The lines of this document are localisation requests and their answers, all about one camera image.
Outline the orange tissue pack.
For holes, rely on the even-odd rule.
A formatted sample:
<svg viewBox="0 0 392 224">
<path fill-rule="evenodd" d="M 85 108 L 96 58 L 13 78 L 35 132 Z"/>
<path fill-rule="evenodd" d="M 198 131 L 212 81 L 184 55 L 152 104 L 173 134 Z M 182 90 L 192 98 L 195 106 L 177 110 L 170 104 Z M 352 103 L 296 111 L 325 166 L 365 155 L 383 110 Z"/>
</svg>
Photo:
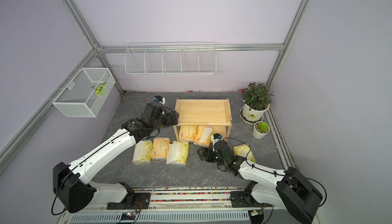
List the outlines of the orange tissue pack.
<svg viewBox="0 0 392 224">
<path fill-rule="evenodd" d="M 213 135 L 212 127 L 198 126 L 194 136 L 194 144 L 208 148 L 211 143 L 211 136 Z"/>
<path fill-rule="evenodd" d="M 179 131 L 179 140 L 185 142 L 193 142 L 197 133 L 197 126 L 183 125 Z"/>
<path fill-rule="evenodd" d="M 171 139 L 168 137 L 155 138 L 151 150 L 152 160 L 165 160 L 167 158 Z"/>
</svg>

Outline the wooden two-tier shelf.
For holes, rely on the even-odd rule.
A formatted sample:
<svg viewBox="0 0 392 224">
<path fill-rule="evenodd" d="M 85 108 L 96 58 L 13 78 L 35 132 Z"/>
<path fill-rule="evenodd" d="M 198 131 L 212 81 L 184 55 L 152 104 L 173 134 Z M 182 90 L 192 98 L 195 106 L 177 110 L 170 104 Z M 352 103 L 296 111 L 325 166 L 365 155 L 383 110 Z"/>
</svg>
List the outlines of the wooden two-tier shelf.
<svg viewBox="0 0 392 224">
<path fill-rule="evenodd" d="M 229 136 L 232 129 L 232 115 L 229 99 L 178 99 L 175 110 L 179 122 L 174 126 L 179 139 L 179 127 L 183 125 L 206 125 L 215 133 Z"/>
</svg>

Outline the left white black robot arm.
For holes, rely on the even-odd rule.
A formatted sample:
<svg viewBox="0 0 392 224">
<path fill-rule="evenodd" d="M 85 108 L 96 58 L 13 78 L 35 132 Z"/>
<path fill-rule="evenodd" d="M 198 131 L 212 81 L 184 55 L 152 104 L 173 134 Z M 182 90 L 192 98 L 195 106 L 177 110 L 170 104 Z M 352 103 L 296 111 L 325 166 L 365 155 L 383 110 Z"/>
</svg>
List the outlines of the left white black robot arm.
<svg viewBox="0 0 392 224">
<path fill-rule="evenodd" d="M 125 182 L 103 184 L 93 182 L 94 176 L 125 150 L 149 139 L 179 122 L 179 113 L 165 106 L 164 98 L 156 96 L 138 118 L 125 122 L 109 139 L 69 164 L 60 162 L 53 169 L 53 192 L 65 211 L 76 213 L 88 206 L 105 205 L 108 210 L 142 209 L 140 198 Z"/>
</svg>

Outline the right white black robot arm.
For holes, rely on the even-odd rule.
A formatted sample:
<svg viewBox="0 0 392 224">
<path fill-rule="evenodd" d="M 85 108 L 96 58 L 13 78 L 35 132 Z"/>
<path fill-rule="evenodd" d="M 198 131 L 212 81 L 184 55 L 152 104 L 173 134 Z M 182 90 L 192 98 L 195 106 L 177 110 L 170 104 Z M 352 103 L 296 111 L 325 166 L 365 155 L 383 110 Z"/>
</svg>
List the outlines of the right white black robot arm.
<svg viewBox="0 0 392 224">
<path fill-rule="evenodd" d="M 280 207 L 301 224 L 311 224 L 319 207 L 327 199 L 315 186 L 316 180 L 305 177 L 296 168 L 268 168 L 235 155 L 225 140 L 197 151 L 200 160 L 224 167 L 235 177 L 248 180 L 243 191 L 232 191 L 233 208 L 258 208 L 265 204 Z"/>
</svg>

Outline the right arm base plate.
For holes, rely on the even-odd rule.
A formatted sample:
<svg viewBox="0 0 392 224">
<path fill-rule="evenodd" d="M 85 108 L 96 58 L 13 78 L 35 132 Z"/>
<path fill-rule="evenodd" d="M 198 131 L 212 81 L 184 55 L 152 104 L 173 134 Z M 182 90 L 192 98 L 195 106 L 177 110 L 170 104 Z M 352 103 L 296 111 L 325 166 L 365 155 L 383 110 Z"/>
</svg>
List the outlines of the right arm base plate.
<svg viewBox="0 0 392 224">
<path fill-rule="evenodd" d="M 251 193 L 246 191 L 231 191 L 229 200 L 232 208 L 262 208 L 264 203 L 257 202 Z"/>
</svg>

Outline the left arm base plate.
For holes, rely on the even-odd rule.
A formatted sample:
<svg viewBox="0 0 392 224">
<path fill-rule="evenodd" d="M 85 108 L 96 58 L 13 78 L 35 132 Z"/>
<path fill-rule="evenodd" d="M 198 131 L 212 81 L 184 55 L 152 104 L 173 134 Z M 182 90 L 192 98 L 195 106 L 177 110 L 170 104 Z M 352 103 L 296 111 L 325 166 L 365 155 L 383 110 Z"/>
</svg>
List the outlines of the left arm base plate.
<svg viewBox="0 0 392 224">
<path fill-rule="evenodd" d="M 128 193 L 120 203 L 108 203 L 107 210 L 148 209 L 151 194 L 149 192 Z"/>
</svg>

